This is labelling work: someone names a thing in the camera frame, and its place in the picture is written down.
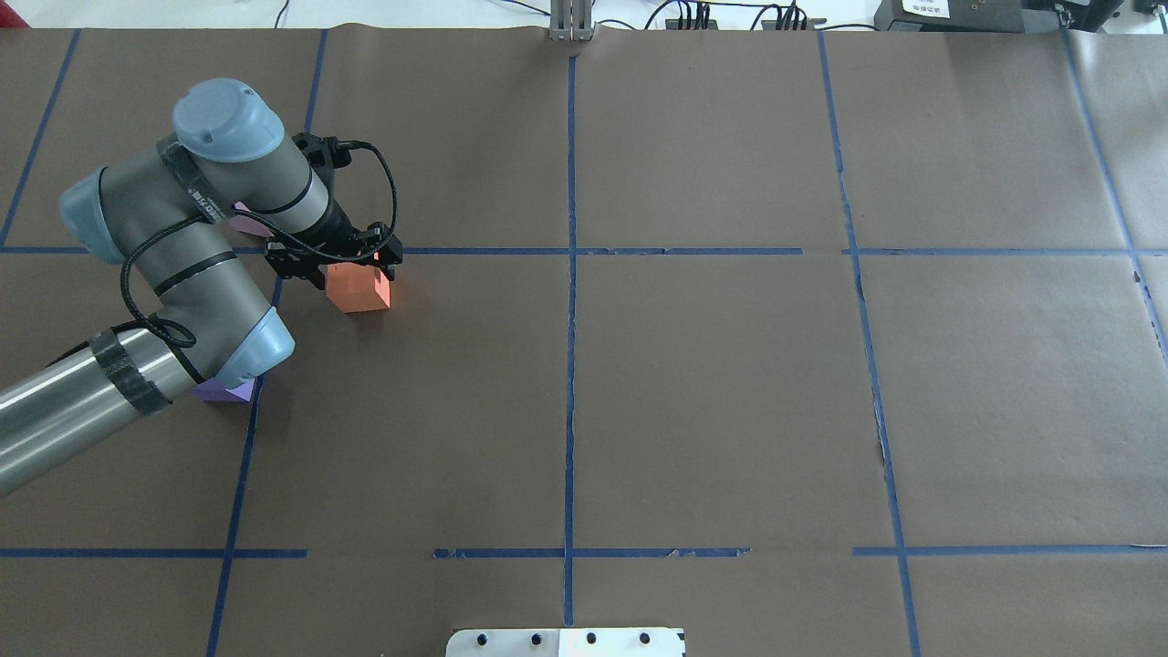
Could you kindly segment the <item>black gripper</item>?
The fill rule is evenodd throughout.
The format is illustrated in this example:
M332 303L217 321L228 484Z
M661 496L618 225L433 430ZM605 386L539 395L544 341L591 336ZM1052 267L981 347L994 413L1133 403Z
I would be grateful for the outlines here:
M384 223L374 222L364 230L346 230L343 227L334 233L332 245L325 241L321 245L312 245L308 240L283 230L271 222L267 229L274 236L267 237L266 262L279 279L306 279L324 291L327 278L324 267L350 263L360 267L375 267L388 281L395 281L396 267L403 262L403 245L394 233L384 234Z

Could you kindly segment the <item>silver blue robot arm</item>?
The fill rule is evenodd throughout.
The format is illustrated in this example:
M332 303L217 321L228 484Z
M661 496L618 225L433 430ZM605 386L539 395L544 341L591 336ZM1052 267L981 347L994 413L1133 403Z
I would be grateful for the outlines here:
M296 350L274 303L225 241L245 216L267 229L276 277L326 285L325 267L403 262L398 205L366 228L334 192L368 141L288 134L252 87L204 79L172 108L172 132L63 192L61 217L120 275L128 320L100 328L4 390L4 495L49 473L213 380L228 390Z

